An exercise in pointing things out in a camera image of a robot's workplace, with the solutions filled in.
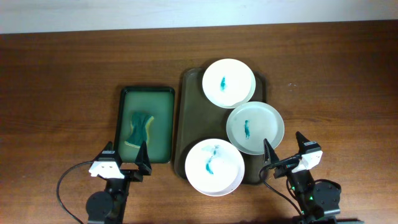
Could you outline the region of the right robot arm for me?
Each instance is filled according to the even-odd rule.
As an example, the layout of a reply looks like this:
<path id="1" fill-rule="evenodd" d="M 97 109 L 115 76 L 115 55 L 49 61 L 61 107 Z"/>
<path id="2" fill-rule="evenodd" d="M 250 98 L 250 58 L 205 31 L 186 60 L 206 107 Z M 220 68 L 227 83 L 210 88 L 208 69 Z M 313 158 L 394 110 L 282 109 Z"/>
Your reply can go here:
<path id="1" fill-rule="evenodd" d="M 295 133 L 298 153 L 280 160 L 267 139 L 264 140 L 264 167 L 259 171 L 263 184 L 286 199 L 298 212 L 293 223 L 361 223 L 358 219 L 338 220 L 340 214 L 341 185 L 327 179 L 315 180 L 310 170 L 320 163 L 322 148 L 316 141 L 308 140 L 300 132 Z M 292 198 L 277 191 L 267 183 L 266 175 L 274 171 L 276 179 L 285 177 L 286 187 Z"/>

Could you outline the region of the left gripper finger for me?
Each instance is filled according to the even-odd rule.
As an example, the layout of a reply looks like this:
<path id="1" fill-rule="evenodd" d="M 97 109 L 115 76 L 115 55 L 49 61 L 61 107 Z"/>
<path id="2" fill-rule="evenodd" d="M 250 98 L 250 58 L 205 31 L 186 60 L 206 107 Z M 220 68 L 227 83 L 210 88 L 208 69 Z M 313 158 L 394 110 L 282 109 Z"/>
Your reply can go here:
<path id="1" fill-rule="evenodd" d="M 152 167 L 147 151 L 147 143 L 145 141 L 142 142 L 134 163 L 138 166 L 138 171 L 141 175 L 152 174 Z"/>
<path id="2" fill-rule="evenodd" d="M 101 154 L 113 154 L 114 153 L 114 149 L 113 149 L 113 143 L 111 141 L 109 141 L 104 149 L 101 151 Z"/>

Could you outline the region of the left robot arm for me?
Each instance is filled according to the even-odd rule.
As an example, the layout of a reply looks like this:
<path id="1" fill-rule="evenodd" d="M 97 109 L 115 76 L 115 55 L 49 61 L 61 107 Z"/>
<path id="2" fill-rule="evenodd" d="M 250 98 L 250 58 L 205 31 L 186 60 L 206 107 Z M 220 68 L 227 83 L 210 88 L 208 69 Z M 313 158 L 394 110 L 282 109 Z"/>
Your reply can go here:
<path id="1" fill-rule="evenodd" d="M 144 176 L 152 173 L 146 142 L 141 144 L 137 153 L 137 169 L 122 169 L 121 165 L 121 156 L 113 150 L 111 142 L 94 158 L 89 173 L 105 180 L 106 186 L 104 190 L 92 194 L 86 202 L 88 223 L 123 222 L 130 183 L 142 182 Z"/>

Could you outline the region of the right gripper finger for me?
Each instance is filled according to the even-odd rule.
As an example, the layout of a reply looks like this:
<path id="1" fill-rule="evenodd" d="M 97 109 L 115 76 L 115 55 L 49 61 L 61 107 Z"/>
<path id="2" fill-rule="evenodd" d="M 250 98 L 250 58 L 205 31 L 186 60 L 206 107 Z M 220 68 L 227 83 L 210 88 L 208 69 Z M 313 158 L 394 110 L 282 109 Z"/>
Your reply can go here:
<path id="1" fill-rule="evenodd" d="M 297 131 L 295 133 L 299 152 L 308 152 L 310 150 L 309 146 L 306 143 L 310 142 L 301 132 Z"/>
<path id="2" fill-rule="evenodd" d="M 269 141 L 264 139 L 264 165 L 271 166 L 277 162 L 279 162 L 279 158 L 277 157 L 275 150 Z"/>

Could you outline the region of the green and yellow sponge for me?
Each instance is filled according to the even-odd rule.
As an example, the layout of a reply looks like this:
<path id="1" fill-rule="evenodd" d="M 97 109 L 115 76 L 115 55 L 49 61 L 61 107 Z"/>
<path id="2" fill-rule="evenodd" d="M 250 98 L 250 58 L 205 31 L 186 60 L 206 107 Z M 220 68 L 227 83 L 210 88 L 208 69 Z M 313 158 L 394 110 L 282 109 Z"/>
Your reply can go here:
<path id="1" fill-rule="evenodd" d="M 133 112 L 131 116 L 131 133 L 125 140 L 125 144 L 131 147 L 140 148 L 143 142 L 149 140 L 149 127 L 154 117 L 144 112 Z"/>

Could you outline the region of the grey-white plate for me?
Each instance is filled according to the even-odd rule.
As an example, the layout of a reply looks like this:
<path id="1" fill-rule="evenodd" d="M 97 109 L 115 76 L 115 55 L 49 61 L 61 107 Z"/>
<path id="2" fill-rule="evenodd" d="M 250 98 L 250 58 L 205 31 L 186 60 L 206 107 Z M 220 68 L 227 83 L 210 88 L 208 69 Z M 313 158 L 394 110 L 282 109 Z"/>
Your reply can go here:
<path id="1" fill-rule="evenodd" d="M 264 154 L 264 140 L 276 148 L 285 133 L 279 112 L 267 103 L 247 102 L 235 108 L 228 116 L 226 133 L 238 150 L 249 155 Z"/>

